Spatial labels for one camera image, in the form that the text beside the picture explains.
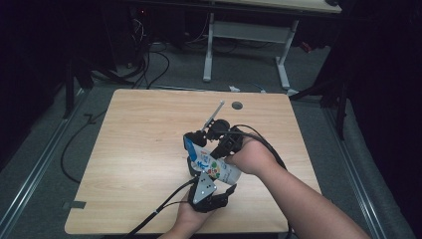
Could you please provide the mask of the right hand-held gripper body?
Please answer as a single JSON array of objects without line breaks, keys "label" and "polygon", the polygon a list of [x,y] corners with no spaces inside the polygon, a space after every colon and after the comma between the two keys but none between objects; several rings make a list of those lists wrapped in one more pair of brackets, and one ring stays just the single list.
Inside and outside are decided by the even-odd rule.
[{"label": "right hand-held gripper body", "polygon": [[218,145],[223,145],[229,149],[231,154],[236,153],[241,149],[243,137],[241,135],[241,131],[236,126],[230,126],[230,124],[224,119],[216,119],[216,116],[224,105],[225,102],[221,100],[215,112],[205,122],[200,130],[206,132],[207,140],[217,140]]}]

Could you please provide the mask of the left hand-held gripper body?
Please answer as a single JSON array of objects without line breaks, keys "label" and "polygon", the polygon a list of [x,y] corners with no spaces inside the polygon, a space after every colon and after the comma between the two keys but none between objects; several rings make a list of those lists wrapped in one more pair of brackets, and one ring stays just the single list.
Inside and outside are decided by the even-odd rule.
[{"label": "left hand-held gripper body", "polygon": [[201,171],[189,189],[188,203],[195,211],[203,213],[225,207],[228,200],[221,197],[223,193],[214,195],[216,190],[217,186],[213,179],[205,171]]}]

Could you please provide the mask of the blue and white pouch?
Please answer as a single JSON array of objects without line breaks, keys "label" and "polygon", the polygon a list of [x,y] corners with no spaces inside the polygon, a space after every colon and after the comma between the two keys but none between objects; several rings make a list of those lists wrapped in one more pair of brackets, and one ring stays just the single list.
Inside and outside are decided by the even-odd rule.
[{"label": "blue and white pouch", "polygon": [[240,169],[226,163],[223,158],[213,158],[210,155],[211,151],[205,147],[193,145],[185,149],[188,152],[188,157],[214,179],[234,185],[242,174]]}]

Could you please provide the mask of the person's left hand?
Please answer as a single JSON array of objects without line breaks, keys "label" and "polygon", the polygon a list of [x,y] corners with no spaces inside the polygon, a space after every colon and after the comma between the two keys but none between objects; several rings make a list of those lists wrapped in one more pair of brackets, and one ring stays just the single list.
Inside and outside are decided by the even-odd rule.
[{"label": "person's left hand", "polygon": [[188,202],[182,202],[178,207],[172,231],[179,239],[189,239],[202,228],[214,213],[215,211],[197,212]]}]

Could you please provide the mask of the person's right hand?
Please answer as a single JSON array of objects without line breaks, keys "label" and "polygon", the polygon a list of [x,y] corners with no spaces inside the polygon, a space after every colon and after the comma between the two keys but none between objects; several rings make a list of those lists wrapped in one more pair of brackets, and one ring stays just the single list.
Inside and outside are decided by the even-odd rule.
[{"label": "person's right hand", "polygon": [[258,140],[245,136],[242,148],[225,158],[225,162],[235,165],[242,172],[253,174],[259,178],[269,176],[278,170],[278,166],[271,152]]}]

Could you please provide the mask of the black metal stand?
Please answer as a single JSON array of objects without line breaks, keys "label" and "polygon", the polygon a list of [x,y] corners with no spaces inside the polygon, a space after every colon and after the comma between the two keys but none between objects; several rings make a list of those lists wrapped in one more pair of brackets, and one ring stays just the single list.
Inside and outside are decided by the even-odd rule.
[{"label": "black metal stand", "polygon": [[290,100],[296,101],[306,96],[320,95],[319,105],[322,108],[336,109],[334,129],[338,137],[344,140],[343,125],[349,82],[350,74],[346,67],[323,66],[316,77],[316,82],[311,87],[290,96]]},{"label": "black metal stand", "polygon": [[66,64],[65,88],[65,114],[68,119],[75,107],[75,82],[78,82],[83,90],[90,90],[94,86],[91,70],[87,63],[80,58],[71,58]]}]

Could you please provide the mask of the desk with white metal frame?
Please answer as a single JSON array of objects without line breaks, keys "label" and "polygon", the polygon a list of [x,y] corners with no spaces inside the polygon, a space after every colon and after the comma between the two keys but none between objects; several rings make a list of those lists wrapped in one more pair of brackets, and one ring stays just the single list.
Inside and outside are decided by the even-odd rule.
[{"label": "desk with white metal frame", "polygon": [[[270,10],[286,10],[293,13],[340,14],[342,9],[330,0],[210,0],[211,5],[217,3],[237,4],[247,7],[264,7]],[[288,25],[270,26],[268,24],[241,23],[234,20],[214,19],[209,14],[207,52],[203,71],[203,81],[212,80],[213,42],[215,38],[246,40],[282,44],[282,54],[275,58],[281,86],[287,92],[293,92],[286,72],[285,60],[297,32],[300,20],[294,17]]]}]

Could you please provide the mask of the metal floor rail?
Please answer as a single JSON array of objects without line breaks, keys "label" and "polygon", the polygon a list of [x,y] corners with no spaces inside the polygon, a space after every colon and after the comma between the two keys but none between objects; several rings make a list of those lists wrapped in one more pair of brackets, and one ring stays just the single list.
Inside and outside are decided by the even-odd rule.
[{"label": "metal floor rail", "polygon": [[333,110],[322,109],[322,112],[341,153],[342,163],[344,165],[346,175],[356,197],[360,211],[365,219],[366,225],[368,226],[372,239],[386,239],[384,228],[380,223],[380,220],[373,206],[372,200],[370,199],[369,194],[367,193],[364,183],[359,176],[359,173],[349,153],[347,145],[345,141],[340,138],[336,131],[335,115]]},{"label": "metal floor rail", "polygon": [[59,93],[54,104],[36,121],[12,160],[0,172],[0,239],[7,239],[53,160],[76,111],[90,90],[77,90],[76,104],[65,113],[66,99]]}]

